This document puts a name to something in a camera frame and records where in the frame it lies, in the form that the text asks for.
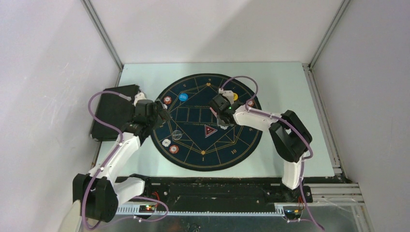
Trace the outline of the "red poker chip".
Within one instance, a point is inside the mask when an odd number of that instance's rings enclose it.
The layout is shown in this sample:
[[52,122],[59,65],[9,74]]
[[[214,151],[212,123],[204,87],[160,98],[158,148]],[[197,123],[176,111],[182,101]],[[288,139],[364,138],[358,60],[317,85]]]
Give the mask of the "red poker chip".
[[170,96],[165,96],[163,102],[168,105],[172,102],[172,98]]
[[247,105],[248,105],[249,107],[253,107],[254,104],[255,104],[254,100],[251,100],[251,101],[249,101],[249,102],[247,103]]
[[169,151],[171,154],[176,154],[179,151],[179,147],[177,145],[171,145]]

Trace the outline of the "white poker chip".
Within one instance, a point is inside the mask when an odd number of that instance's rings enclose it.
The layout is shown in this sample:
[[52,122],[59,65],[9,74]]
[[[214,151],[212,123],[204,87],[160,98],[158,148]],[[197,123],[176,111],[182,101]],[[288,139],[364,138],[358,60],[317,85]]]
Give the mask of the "white poker chip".
[[169,147],[171,145],[171,140],[164,139],[161,143],[164,147]]

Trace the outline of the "blue small blind button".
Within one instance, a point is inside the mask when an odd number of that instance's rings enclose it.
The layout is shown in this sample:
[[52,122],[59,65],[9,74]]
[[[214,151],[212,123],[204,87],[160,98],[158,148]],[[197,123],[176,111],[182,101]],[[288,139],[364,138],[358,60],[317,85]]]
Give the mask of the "blue small blind button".
[[187,101],[188,98],[189,98],[189,96],[188,96],[187,93],[180,93],[179,96],[178,96],[178,99],[179,99],[181,102]]

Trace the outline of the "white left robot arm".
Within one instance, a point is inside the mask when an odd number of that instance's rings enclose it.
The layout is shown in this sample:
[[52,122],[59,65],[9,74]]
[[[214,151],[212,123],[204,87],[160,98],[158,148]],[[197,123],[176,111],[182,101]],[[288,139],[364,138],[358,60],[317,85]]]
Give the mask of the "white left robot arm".
[[140,92],[129,97],[118,92],[101,91],[93,95],[114,94],[133,106],[132,119],[121,128],[97,118],[89,111],[94,120],[118,133],[118,137],[101,164],[97,164],[87,174],[77,174],[73,180],[73,200],[81,203],[80,216],[83,225],[96,229],[101,222],[110,222],[118,206],[137,197],[148,201],[153,195],[153,188],[138,177],[129,177],[116,183],[119,171],[129,158],[141,147],[153,130],[171,119],[166,105],[159,99],[148,100]]

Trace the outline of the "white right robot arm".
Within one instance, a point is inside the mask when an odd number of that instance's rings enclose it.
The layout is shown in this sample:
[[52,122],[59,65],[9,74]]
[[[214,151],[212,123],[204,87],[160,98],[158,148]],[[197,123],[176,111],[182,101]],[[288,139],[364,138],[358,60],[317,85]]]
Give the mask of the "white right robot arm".
[[301,195],[304,162],[313,157],[312,136],[297,114],[291,110],[277,115],[251,107],[250,101],[234,100],[230,90],[219,89],[209,103],[221,128],[247,126],[270,134],[274,147],[284,160],[282,198],[294,202]]

